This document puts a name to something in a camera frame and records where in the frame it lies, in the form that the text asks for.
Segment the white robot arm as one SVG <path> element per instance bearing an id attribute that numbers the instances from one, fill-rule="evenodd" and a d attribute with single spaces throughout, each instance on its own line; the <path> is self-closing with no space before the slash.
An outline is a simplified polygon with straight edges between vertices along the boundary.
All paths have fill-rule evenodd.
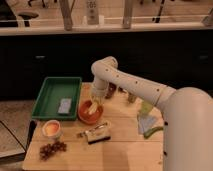
<path id="1" fill-rule="evenodd" d="M 105 96 L 113 83 L 160 110 L 163 171 L 213 171 L 213 97 L 199 88 L 175 89 L 122 72 L 112 56 L 95 61 L 91 72 L 93 96 Z"/>

